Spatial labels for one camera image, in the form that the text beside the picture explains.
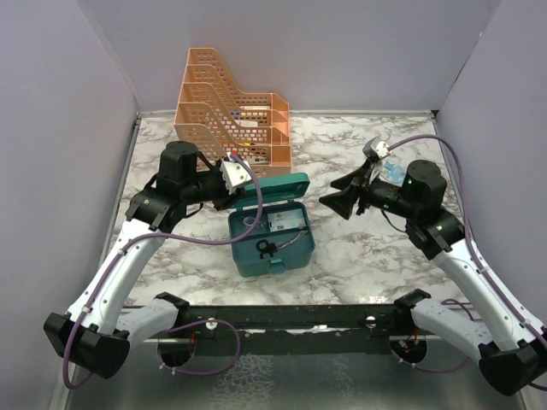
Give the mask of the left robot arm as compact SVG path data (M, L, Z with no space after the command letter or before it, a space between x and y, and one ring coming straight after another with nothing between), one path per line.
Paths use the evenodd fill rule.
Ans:
M367 334L369 307L350 305L193 306L162 292L146 306L124 311L125 301L150 258L189 207L209 202L229 211L229 235L238 269L255 277L277 267L304 267L315 240L301 198L304 173L258 178L234 152L216 162L193 143L169 143L158 172L130 201L121 232L85 291L64 313L52 313L44 332L65 365L112 378L130 351L157 337L162 368L190 374L190 360L243 354L334 354L357 349Z

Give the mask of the teal divided tray insert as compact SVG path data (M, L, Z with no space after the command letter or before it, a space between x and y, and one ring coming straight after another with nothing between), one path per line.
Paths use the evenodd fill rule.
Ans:
M306 226L304 228L290 229L284 231L270 231L268 225L269 213L298 208L302 209L304 217L306 219ZM287 202L278 205L266 206L262 210L262 217L258 222L258 225L250 233L250 235L232 245L232 257L234 261L238 264L250 264L258 261L268 260L270 259L269 256L267 256L263 260L260 259L259 252L256 250L256 243L259 240L267 239L269 242L282 243L284 241L294 238L301 230L307 231L308 234L300 239L298 242L294 243L292 246L284 248L279 252L275 253L275 257L278 257L285 261L287 261L289 257L309 257L315 250L315 239L311 231L307 210L300 202Z

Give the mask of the black handled scissors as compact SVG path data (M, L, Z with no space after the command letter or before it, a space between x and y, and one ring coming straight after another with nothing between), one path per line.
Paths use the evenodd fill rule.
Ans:
M267 239L262 239L256 243L256 250L259 252L259 256L261 260L265 259L267 256L269 256L270 258L273 258L275 253L279 252L280 250L284 248L292 246L294 243L298 242L307 234L308 234L307 231L301 230L298 232L298 234L294 238L284 241L282 243L274 243L274 242L269 242Z

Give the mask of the blue white dressing packet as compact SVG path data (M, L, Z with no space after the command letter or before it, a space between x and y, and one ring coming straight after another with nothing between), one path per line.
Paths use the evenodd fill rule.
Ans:
M268 214L268 225L270 231L302 229L306 226L306 219L300 208L276 211Z

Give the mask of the small clear blue packet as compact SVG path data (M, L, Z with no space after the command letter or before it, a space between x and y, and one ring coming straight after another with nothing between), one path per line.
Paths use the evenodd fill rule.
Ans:
M255 217L244 217L242 219L242 222L246 228L250 228L252 225L256 223Z

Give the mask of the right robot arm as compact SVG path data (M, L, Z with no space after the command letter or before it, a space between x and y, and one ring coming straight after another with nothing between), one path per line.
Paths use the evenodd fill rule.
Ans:
M396 302L392 323L399 332L420 328L442 337L477 363L502 395L514 395L545 374L545 324L509 291L443 206L447 182L435 163L412 161L397 186L376 178L366 161L331 186L335 191L320 202L344 219L371 207L404 218L411 243L451 278L482 319L466 319L416 290Z

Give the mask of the teal plastic medicine box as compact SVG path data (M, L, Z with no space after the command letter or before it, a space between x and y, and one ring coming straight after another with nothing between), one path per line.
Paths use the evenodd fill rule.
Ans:
M232 259L244 278L278 274L306 267L315 250L315 239L305 205L299 201L309 188L307 173L291 173L259 180L262 215L256 221L256 187L245 187L244 196L232 205L228 226L231 237L256 228L232 245Z

